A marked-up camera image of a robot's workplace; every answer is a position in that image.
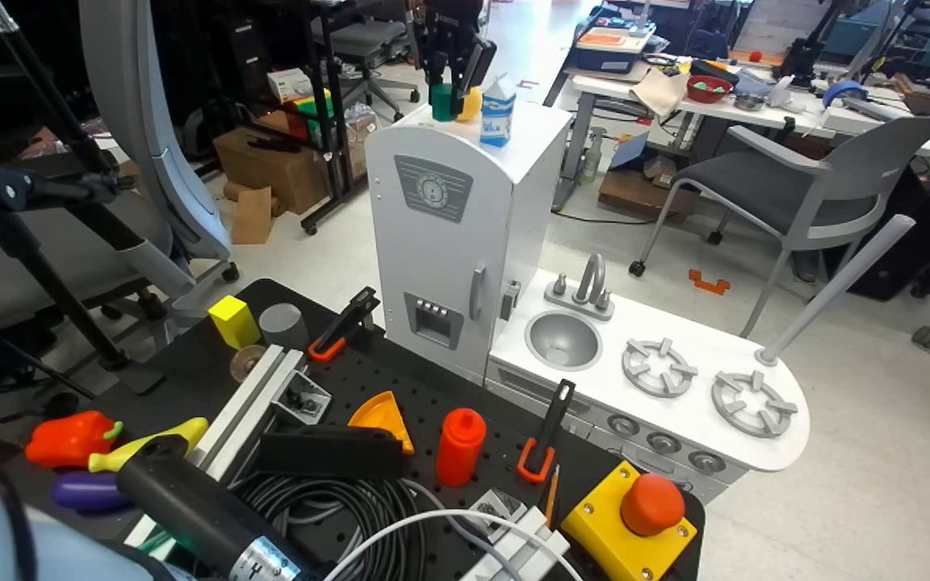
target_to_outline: floor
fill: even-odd
[[[542,97],[551,82],[550,52],[561,55],[580,0],[494,3],[501,38],[490,73],[527,82]],[[594,200],[599,179],[580,184],[568,213],[617,218]],[[610,261],[607,288],[629,300],[737,333],[773,246],[732,229],[720,248],[697,242],[709,220],[664,229],[648,274],[626,274],[647,227],[550,224],[542,268],[577,274],[590,253]],[[305,237],[295,218],[278,220],[270,242],[236,248],[246,277],[275,277],[338,310],[361,283],[377,283],[373,200]],[[688,268],[730,277],[727,297],[688,283]],[[789,277],[754,340],[774,340],[805,307],[807,283]],[[748,474],[709,506],[704,577],[930,577],[930,351],[912,333],[930,324],[930,297],[889,305],[842,297],[786,354],[799,375],[815,437],[805,458],[781,474]]]

